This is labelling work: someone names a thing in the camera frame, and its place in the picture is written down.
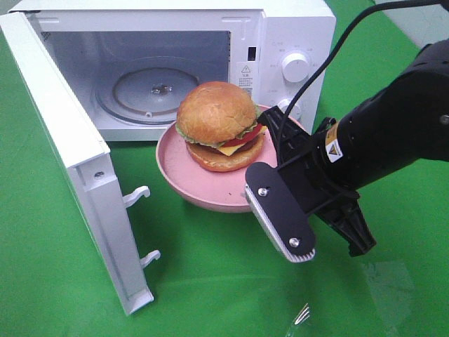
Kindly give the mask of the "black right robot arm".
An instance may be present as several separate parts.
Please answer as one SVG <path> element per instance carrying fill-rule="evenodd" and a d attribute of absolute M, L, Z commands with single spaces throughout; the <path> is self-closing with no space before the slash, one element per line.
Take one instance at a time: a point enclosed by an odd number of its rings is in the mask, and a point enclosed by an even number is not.
<path fill-rule="evenodd" d="M 279 162 L 250 165 L 245 189 L 274 246 L 293 263 L 312 259 L 316 215 L 348 242 L 351 256 L 363 255 L 375 239 L 358 190 L 418 159 L 448 159 L 448 42 L 425 46 L 390 85 L 313 134 L 283 121 L 277 107 L 260 121 Z"/>

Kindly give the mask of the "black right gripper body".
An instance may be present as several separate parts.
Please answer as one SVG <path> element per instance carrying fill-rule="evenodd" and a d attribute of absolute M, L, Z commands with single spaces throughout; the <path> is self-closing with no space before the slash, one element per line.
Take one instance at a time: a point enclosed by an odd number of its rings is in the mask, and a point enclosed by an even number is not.
<path fill-rule="evenodd" d="M 311 136 L 294 121 L 287 121 L 279 140 L 276 170 L 305 217 L 316 214 L 323 220 L 347 220 L 359 211 L 359 195 L 326 172 L 323 136 L 323 132 Z"/>

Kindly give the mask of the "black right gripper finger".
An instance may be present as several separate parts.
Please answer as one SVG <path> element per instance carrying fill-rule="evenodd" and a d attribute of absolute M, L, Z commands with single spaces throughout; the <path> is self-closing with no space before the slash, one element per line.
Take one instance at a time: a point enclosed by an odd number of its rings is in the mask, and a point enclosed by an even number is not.
<path fill-rule="evenodd" d="M 303 130 L 290 117 L 283 124 L 284 113 L 279 107 L 271 107 L 265 110 L 257 118 L 257 121 L 269 130 L 278 165 L 282 165 L 290 159 L 300 155 L 306 147 L 311 136 Z"/>
<path fill-rule="evenodd" d="M 377 244 L 357 199 L 340 197 L 318 210 L 317 216 L 347 241 L 350 256 L 362 256 Z"/>

